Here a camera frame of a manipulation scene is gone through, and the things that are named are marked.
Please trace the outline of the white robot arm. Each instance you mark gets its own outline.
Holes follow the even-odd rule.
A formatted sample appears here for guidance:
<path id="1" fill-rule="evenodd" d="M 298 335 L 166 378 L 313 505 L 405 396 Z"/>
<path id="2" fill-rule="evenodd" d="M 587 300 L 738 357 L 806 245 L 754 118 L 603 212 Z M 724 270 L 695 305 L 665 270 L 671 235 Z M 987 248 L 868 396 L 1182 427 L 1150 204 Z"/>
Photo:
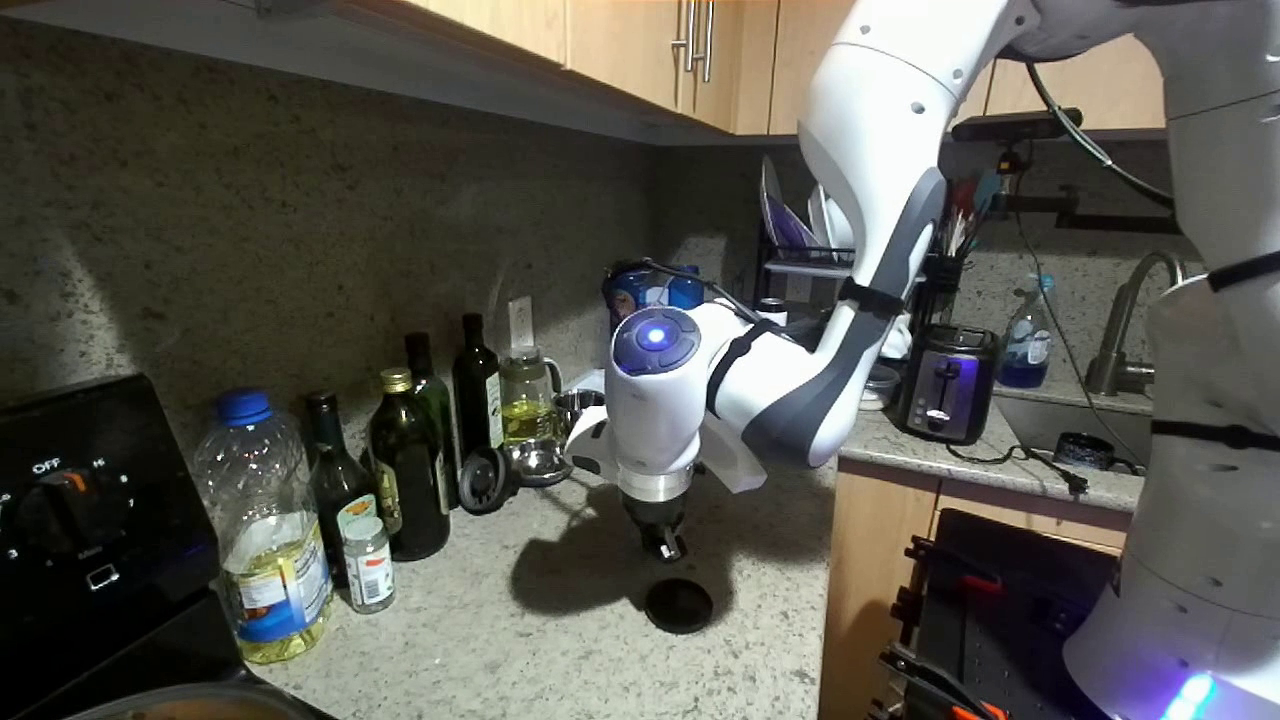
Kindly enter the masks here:
<path id="1" fill-rule="evenodd" d="M 1170 212 L 1198 271 L 1150 313 L 1150 451 L 1114 581 L 1064 642 L 1110 720 L 1280 720 L 1280 0 L 857 0 L 801 118 L 845 292 L 814 345 L 732 300 L 635 309 L 593 448 L 659 552 L 698 463 L 754 489 L 850 437 L 946 226 L 940 141 L 980 67 L 1133 38 L 1164 82 Z"/>

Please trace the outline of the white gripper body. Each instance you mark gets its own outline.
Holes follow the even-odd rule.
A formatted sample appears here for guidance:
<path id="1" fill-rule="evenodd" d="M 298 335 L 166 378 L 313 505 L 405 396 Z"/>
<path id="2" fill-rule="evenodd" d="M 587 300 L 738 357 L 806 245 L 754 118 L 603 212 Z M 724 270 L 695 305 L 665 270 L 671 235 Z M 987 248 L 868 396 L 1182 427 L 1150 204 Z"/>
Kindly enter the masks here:
<path id="1" fill-rule="evenodd" d="M 667 505 L 640 505 L 628 499 L 628 515 L 640 534 L 640 548 L 657 562 L 685 562 L 686 544 L 685 544 L 685 505 L 667 499 Z"/>

